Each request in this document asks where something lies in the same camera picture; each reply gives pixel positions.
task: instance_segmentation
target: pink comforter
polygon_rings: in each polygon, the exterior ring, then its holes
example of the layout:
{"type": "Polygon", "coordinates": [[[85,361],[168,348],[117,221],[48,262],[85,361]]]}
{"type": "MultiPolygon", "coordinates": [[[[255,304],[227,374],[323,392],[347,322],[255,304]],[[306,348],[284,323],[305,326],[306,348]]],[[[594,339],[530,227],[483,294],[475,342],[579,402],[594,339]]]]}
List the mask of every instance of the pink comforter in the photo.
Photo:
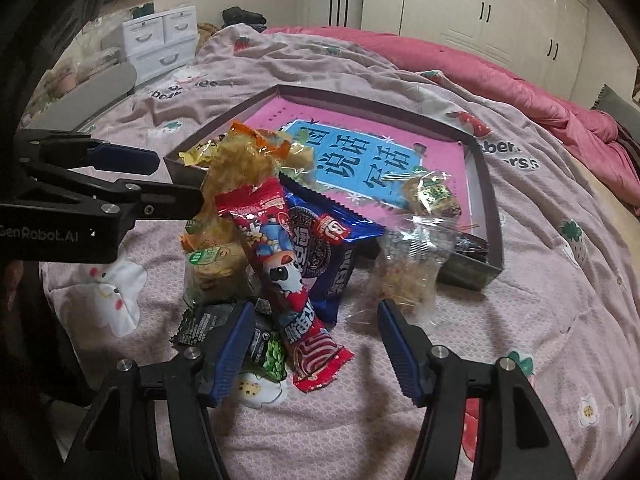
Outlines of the pink comforter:
{"type": "Polygon", "coordinates": [[[585,110],[500,66],[436,43],[343,27],[284,27],[271,28],[269,32],[353,41],[385,57],[401,70],[441,70],[470,92],[508,103],[546,128],[620,200],[640,212],[640,180],[628,153],[616,142],[618,125],[608,114],[585,110]]]}

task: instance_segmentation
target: drawer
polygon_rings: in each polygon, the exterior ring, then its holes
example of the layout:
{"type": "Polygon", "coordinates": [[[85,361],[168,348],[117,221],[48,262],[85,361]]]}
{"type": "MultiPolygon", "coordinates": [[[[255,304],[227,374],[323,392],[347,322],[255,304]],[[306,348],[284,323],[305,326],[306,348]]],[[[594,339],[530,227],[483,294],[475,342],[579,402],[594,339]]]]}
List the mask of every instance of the drawer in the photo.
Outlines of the drawer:
{"type": "Polygon", "coordinates": [[[122,40],[127,56],[164,44],[162,17],[123,23],[122,40]]]}
{"type": "Polygon", "coordinates": [[[136,85],[191,62],[195,56],[197,44],[198,36],[191,36],[150,52],[140,52],[134,56],[128,56],[127,61],[138,72],[136,85]]]}
{"type": "Polygon", "coordinates": [[[164,40],[166,42],[193,36],[198,33],[196,8],[184,7],[162,17],[164,40]]]}

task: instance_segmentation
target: bed sheet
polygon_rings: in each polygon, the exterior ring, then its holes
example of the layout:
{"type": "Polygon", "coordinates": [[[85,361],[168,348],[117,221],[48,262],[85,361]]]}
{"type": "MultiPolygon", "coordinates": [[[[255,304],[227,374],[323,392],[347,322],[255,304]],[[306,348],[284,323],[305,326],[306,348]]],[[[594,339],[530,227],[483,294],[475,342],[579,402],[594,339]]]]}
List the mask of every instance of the bed sheet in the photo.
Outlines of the bed sheet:
{"type": "MultiPolygon", "coordinates": [[[[482,293],[439,285],[442,324],[432,339],[465,359],[516,359],[579,477],[601,478],[638,423],[638,280],[628,247],[565,148],[516,108],[398,70],[354,43],[260,35],[238,25],[214,35],[193,67],[130,97],[90,130],[164,155],[277,83],[364,96],[480,135],[500,208],[505,270],[482,293]]],[[[150,178],[169,180],[164,166],[150,178]]],[[[139,222],[108,266],[43,264],[47,297],[93,386],[121,356],[145,365],[175,354],[168,339],[183,310],[183,228],[139,222]]],[[[367,269],[356,269],[341,319],[366,279],[367,269]]],[[[286,382],[271,387],[244,378],[250,388],[235,390],[211,413],[232,478],[404,477],[424,410],[401,395],[378,338],[343,324],[334,335],[355,358],[327,388],[304,395],[286,382]],[[245,390],[260,395],[252,400],[245,390]]],[[[459,478],[470,475],[475,416],[471,404],[459,478]]],[[[162,406],[158,425],[161,456],[171,463],[162,406]]]]}

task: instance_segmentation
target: gray pillow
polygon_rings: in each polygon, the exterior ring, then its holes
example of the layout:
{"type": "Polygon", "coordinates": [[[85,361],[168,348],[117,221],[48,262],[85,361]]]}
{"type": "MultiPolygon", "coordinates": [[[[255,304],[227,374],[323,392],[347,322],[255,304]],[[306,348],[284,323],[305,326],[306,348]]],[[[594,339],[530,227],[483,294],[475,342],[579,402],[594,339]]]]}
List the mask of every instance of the gray pillow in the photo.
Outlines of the gray pillow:
{"type": "Polygon", "coordinates": [[[607,85],[600,91],[593,110],[601,110],[624,126],[634,140],[640,143],[640,107],[627,103],[607,85]]]}

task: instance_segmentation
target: white drawer unit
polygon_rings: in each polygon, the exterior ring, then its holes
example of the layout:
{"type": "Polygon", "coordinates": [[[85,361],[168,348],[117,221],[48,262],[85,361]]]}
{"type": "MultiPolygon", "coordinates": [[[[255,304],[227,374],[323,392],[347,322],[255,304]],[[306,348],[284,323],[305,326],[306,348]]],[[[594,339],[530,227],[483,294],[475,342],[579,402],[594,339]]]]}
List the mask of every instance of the white drawer unit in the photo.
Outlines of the white drawer unit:
{"type": "Polygon", "coordinates": [[[135,67],[138,73],[136,85],[191,62],[197,44],[198,36],[191,36],[167,43],[162,48],[128,56],[127,61],[135,67]]]}
{"type": "Polygon", "coordinates": [[[123,23],[102,39],[102,48],[119,47],[120,61],[138,72],[138,86],[191,62],[198,38],[196,8],[179,7],[123,23]]]}
{"type": "Polygon", "coordinates": [[[196,8],[184,7],[173,10],[170,14],[162,17],[162,28],[164,29],[164,40],[167,43],[197,34],[196,8]]]}
{"type": "Polygon", "coordinates": [[[135,54],[164,44],[162,18],[139,18],[122,25],[122,41],[127,54],[135,54]]]}

